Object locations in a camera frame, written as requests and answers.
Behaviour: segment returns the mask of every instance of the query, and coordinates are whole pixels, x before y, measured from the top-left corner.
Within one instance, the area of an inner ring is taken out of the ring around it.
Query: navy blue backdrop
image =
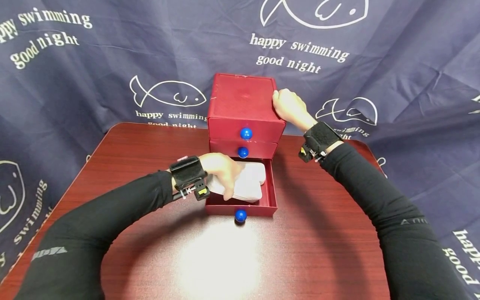
[[[213,75],[229,72],[275,77],[366,142],[480,299],[478,11],[478,0],[3,5],[0,276],[110,127],[205,128]]]

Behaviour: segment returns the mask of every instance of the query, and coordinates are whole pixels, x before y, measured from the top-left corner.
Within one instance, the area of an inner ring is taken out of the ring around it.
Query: red drawer box
[[[245,140],[225,141],[210,140],[210,152],[220,152],[231,158],[239,157],[238,149],[245,147],[248,149],[248,158],[273,158],[277,143],[262,143]]]
[[[273,78],[216,74],[207,115],[210,139],[242,140],[241,130],[249,128],[250,141],[277,143],[286,123],[273,108],[274,90]]]
[[[272,217],[277,210],[272,160],[242,159],[242,161],[261,162],[265,165],[266,179],[265,183],[262,185],[262,198],[255,203],[248,203],[236,199],[225,201],[223,200],[222,195],[212,193],[205,202],[205,210],[207,214],[233,216],[237,210],[243,209],[247,212],[248,216]]]

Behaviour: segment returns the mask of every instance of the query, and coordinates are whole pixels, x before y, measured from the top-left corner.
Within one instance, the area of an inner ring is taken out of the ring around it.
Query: blue knob
[[[248,156],[248,149],[245,147],[240,147],[239,148],[239,157],[240,158],[246,158]]]
[[[239,209],[235,212],[235,221],[239,223],[245,222],[247,219],[247,212],[244,211],[243,209]]]
[[[252,138],[252,130],[250,128],[243,128],[240,132],[240,136],[244,140],[249,140]]]

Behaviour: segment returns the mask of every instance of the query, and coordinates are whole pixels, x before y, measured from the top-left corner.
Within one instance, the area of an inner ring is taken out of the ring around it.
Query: hand
[[[223,200],[233,197],[235,179],[243,167],[235,160],[222,153],[207,153],[199,156],[204,171],[216,175],[220,183],[225,187]]]
[[[317,121],[308,113],[305,102],[288,89],[274,91],[273,107],[279,117],[306,132]]]

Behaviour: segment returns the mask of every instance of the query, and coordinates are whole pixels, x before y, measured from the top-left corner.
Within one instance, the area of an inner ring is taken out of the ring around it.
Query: black sleeve
[[[425,216],[381,172],[347,143],[321,165],[375,226],[392,299],[466,299]]]
[[[159,171],[89,201],[45,233],[15,299],[104,299],[102,259],[141,217],[173,201],[171,174]]]

